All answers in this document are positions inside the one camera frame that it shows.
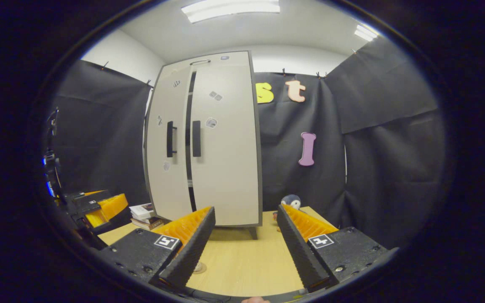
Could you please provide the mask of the small ceiling light panel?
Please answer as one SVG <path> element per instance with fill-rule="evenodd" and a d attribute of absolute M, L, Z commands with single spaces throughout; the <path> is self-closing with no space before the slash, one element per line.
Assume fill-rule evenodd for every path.
<path fill-rule="evenodd" d="M 379 36 L 379 33 L 375 32 L 373 29 L 370 29 L 364 25 L 358 24 L 356 25 L 354 35 L 362 38 L 363 40 L 371 42 L 372 40 L 375 40 Z"/>

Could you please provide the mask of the white cabinet drawer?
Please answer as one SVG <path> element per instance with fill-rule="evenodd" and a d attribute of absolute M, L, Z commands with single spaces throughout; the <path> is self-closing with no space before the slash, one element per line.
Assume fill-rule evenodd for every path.
<path fill-rule="evenodd" d="M 200 57 L 188 58 L 175 63 L 164 65 L 159 77 L 163 79 L 169 75 L 182 71 L 187 67 L 205 67 L 205 66 L 246 66 L 251 64 L 250 50 L 238 50 L 233 52 L 206 54 Z"/>

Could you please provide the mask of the penguin plush toy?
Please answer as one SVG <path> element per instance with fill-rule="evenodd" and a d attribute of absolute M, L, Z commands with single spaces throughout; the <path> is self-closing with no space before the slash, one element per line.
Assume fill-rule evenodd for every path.
<path fill-rule="evenodd" d="M 288 194 L 284 198 L 282 198 L 280 205 L 289 205 L 296 210 L 300 210 L 301 207 L 301 198 L 298 197 L 296 194 Z M 278 211 L 273 212 L 273 221 L 277 221 Z"/>

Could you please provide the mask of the large ceiling light panel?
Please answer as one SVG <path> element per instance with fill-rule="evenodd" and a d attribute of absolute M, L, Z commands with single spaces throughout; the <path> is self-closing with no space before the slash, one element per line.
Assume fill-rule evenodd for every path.
<path fill-rule="evenodd" d="M 280 13 L 279 0 L 202 0 L 181 11 L 191 23 L 242 13 Z"/>

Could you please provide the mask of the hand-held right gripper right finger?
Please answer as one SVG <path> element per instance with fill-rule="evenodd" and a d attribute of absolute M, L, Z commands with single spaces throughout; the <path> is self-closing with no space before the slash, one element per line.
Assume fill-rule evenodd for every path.
<path fill-rule="evenodd" d="M 277 224 L 309 292 L 356 280 L 383 267 L 399 250 L 387 249 L 357 228 L 335 228 L 289 205 L 278 207 Z"/>

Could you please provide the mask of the stack of books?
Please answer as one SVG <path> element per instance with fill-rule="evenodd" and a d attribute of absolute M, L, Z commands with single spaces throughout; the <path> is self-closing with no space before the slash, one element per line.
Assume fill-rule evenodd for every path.
<path fill-rule="evenodd" d="M 156 230 L 170 223 L 170 220 L 160 218 L 157 215 L 152 203 L 129 206 L 129 211 L 131 213 L 131 223 L 148 231 Z"/>

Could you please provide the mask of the white and grey cabinet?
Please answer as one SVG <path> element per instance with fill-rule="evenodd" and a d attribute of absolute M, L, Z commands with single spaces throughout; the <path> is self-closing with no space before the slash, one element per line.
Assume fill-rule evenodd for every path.
<path fill-rule="evenodd" d="M 257 150 L 258 150 L 258 180 L 259 180 L 259 192 L 260 192 L 260 203 L 259 203 L 259 211 L 260 211 L 260 216 L 259 216 L 259 223 L 256 226 L 217 226 L 218 228 L 248 228 L 250 235 L 252 239 L 257 239 L 257 228 L 258 226 L 262 226 L 262 215 L 263 215 L 263 198 L 262 198 L 262 162 L 261 162 L 261 140 L 260 140 L 260 129 L 259 129 L 259 118 L 258 118 L 258 109 L 257 109 L 257 94 L 256 94 L 256 83 L 254 80 L 254 73 L 253 73 L 253 62 L 251 58 L 251 64 L 250 64 L 250 72 L 251 72 L 251 79 L 253 83 L 253 93 L 254 93 L 254 98 L 255 98 L 255 112 L 256 112 L 256 138 L 257 138 Z M 190 85 L 189 85 L 189 94 L 187 98 L 187 115 L 186 115 L 186 160 L 187 160 L 187 182 L 189 186 L 189 193 L 190 193 L 190 202 L 191 202 L 191 207 L 192 207 L 192 212 L 199 210 L 196 207 L 195 203 L 195 197 L 194 197 L 194 190 L 192 187 L 192 174 L 191 174 L 191 166 L 190 166 L 190 152 L 191 152 L 191 143 L 190 143 L 190 136 L 191 136 L 191 123 L 190 123 L 190 117 L 191 117 L 191 105 L 192 105 L 192 93 L 194 91 L 194 83 L 195 83 L 195 78 L 196 78 L 196 68 L 190 67 L 191 69 L 191 79 L 190 79 Z M 150 94 L 149 100 L 148 100 L 148 107 L 146 110 L 146 115 L 144 118 L 144 126 L 143 126 L 143 170 L 144 170 L 144 176 L 146 179 L 146 188 L 149 193 L 149 197 L 152 202 L 152 198 L 150 195 L 149 191 L 149 185 L 148 185 L 148 176 L 147 176 L 147 164 L 146 164 L 146 152 L 145 152 L 145 142 L 146 142 L 146 127 L 147 127 L 147 116 L 148 116 L 148 110 L 150 106 L 150 101 L 152 99 L 152 95 L 154 92 L 154 88 L 156 87 L 157 81 L 159 79 L 159 74 L 156 78 L 154 87 L 152 89 L 152 92 Z"/>

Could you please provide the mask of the white cabinet door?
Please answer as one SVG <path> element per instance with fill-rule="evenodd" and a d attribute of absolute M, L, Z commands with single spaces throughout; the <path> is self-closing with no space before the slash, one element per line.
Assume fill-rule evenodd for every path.
<path fill-rule="evenodd" d="M 191 213 L 186 160 L 187 98 L 189 66 L 164 68 L 147 116 L 146 164 L 149 191 L 160 217 L 174 221 Z"/>
<path fill-rule="evenodd" d="M 191 105 L 195 205 L 214 207 L 216 226 L 259 223 L 256 112 L 250 67 L 201 64 Z"/>

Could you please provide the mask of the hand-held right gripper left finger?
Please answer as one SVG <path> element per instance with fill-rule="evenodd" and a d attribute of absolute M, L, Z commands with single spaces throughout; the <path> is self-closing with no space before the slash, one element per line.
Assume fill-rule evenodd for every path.
<path fill-rule="evenodd" d="M 131 278 L 179 291 L 198 265 L 215 224 L 214 207 L 205 207 L 154 231 L 137 228 L 100 256 Z"/>

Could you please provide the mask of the black backdrop cloth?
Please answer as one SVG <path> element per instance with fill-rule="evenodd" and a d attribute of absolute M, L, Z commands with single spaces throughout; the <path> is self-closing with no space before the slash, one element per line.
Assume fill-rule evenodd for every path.
<path fill-rule="evenodd" d="M 256 72 L 271 86 L 258 105 L 263 209 L 298 194 L 329 222 L 354 226 L 388 248 L 423 229 L 446 158 L 438 101 L 407 54 L 383 37 L 323 79 Z M 56 157 L 65 192 L 108 189 L 150 201 L 142 136 L 150 86 L 79 61 L 50 100 L 59 109 Z"/>

